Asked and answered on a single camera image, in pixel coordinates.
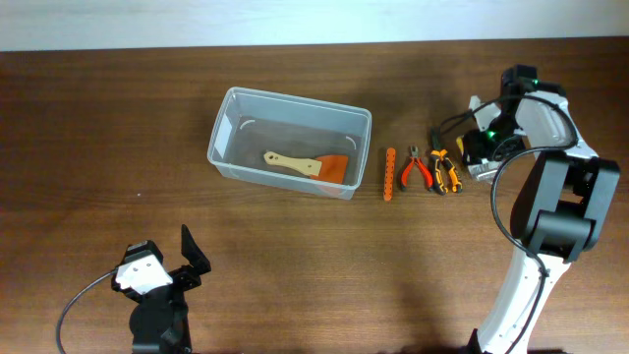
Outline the clear plastic container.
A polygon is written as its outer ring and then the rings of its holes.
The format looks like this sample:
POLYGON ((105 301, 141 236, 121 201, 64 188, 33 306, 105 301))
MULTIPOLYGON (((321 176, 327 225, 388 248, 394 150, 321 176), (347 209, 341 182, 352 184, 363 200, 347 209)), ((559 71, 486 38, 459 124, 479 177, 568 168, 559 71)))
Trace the clear plastic container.
POLYGON ((233 87, 218 110, 206 156, 226 178, 350 200, 365 173, 371 132, 365 108, 233 87), (341 183, 328 183, 267 164, 267 152, 310 159, 339 154, 348 164, 341 183))

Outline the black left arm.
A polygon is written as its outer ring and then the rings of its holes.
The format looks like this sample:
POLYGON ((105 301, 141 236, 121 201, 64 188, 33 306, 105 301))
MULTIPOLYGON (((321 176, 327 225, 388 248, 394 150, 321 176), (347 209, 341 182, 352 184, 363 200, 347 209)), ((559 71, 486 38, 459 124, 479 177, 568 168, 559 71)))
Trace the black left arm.
POLYGON ((185 293, 201 286, 211 265, 187 225, 181 226, 181 254, 188 262, 168 271, 157 245, 145 240, 129 246, 114 271, 111 288, 137 303, 129 319, 134 353, 193 351, 185 293))

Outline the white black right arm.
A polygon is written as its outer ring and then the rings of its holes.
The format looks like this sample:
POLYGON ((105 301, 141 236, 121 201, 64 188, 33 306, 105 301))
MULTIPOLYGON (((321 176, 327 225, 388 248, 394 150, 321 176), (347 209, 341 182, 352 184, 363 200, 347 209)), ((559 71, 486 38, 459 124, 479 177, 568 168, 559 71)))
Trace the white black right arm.
POLYGON ((597 243, 620 177, 579 133, 565 90, 516 65, 501 75, 498 98, 470 100, 474 130, 458 137, 472 177, 497 184, 507 167, 531 154, 535 163, 499 230, 512 260, 492 310, 474 329, 466 353, 525 353, 559 278, 597 243))

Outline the orange scraper wooden handle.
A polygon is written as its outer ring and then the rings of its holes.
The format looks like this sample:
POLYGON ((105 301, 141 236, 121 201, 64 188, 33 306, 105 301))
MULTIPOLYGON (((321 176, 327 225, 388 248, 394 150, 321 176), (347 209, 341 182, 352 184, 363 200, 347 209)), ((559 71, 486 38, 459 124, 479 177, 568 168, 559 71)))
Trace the orange scraper wooden handle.
POLYGON ((260 183, 277 188, 351 200, 354 191, 344 186, 349 156, 328 154, 314 158, 297 158, 267 151, 263 154, 267 165, 296 171, 300 177, 281 175, 279 172, 261 172, 260 183))

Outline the clear box of coloured bits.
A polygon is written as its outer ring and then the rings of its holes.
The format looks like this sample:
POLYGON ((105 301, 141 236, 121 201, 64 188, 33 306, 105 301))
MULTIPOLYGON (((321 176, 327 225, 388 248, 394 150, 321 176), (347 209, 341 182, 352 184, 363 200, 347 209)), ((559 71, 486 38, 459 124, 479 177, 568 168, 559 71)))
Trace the clear box of coloured bits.
POLYGON ((487 182, 491 185, 497 169, 500 166, 500 162, 482 158, 480 163, 473 164, 470 156, 465 150, 462 136, 456 138, 456 144, 460 150, 463 164, 466 166, 470 175, 476 181, 487 182))

